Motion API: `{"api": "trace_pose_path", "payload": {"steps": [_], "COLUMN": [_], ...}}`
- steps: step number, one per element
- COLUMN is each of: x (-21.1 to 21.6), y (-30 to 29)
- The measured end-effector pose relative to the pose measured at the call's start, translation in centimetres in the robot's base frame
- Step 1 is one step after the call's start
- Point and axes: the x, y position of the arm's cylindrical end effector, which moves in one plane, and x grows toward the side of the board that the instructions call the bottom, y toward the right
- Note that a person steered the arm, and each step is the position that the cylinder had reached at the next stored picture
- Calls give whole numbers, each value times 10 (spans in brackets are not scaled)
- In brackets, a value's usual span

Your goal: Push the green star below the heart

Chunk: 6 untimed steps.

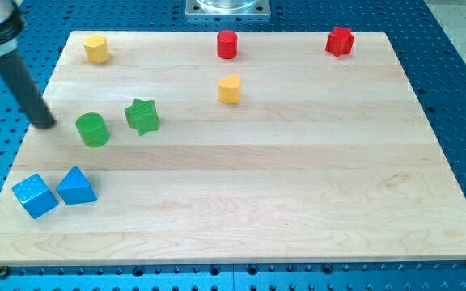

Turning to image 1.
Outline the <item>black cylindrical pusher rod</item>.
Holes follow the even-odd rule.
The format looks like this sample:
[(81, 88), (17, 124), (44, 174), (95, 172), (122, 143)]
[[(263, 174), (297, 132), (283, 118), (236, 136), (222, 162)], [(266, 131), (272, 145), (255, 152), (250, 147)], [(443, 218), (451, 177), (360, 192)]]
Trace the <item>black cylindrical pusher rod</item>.
[(55, 125), (55, 119), (17, 49), (0, 56), (0, 76), (34, 127), (49, 129)]

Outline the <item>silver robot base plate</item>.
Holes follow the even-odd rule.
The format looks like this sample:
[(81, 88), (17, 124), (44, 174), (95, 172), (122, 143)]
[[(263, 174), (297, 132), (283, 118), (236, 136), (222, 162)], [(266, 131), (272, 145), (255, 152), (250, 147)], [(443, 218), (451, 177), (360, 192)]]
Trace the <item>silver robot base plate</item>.
[(270, 0), (186, 0), (187, 19), (268, 19)]

